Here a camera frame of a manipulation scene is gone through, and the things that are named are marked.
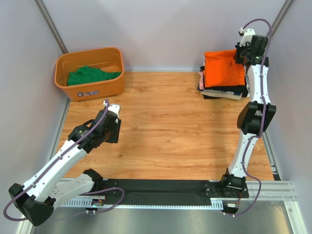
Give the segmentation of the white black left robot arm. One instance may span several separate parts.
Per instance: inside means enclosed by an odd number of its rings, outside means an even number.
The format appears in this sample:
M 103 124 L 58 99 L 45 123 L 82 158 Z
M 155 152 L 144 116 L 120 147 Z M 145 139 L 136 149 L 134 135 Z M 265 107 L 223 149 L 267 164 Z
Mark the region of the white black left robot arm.
M 11 221 L 7 210 L 14 205 L 29 220 L 39 226 L 49 219 L 53 211 L 78 195 L 98 195 L 117 191 L 117 187 L 104 188 L 103 178 L 93 169 L 85 170 L 77 178 L 59 183 L 63 176 L 82 158 L 102 143 L 117 143 L 121 126 L 120 106 L 107 105 L 95 119 L 75 127 L 61 149 L 33 177 L 23 184 L 14 183 L 8 190 L 11 201 L 3 215 Z

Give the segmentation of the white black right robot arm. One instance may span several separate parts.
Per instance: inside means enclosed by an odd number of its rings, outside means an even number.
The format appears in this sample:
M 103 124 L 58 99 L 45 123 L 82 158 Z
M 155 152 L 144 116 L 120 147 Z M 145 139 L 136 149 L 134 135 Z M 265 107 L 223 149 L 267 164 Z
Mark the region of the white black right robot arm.
M 268 93 L 268 46 L 268 38 L 258 35 L 252 35 L 249 39 L 243 37 L 236 45 L 234 59 L 237 64 L 245 67 L 245 76 L 249 80 L 250 101 L 238 116 L 238 146 L 219 185 L 220 192 L 227 197 L 236 197 L 247 188 L 247 167 L 254 146 L 276 113 L 276 106 L 272 105 Z

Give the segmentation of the orange t shirt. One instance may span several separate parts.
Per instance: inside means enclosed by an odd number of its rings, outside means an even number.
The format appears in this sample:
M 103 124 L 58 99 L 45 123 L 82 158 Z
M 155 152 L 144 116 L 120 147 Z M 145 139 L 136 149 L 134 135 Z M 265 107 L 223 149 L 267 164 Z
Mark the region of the orange t shirt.
M 235 49 L 205 52 L 205 87 L 245 85 L 245 71 L 235 62 L 235 53 Z

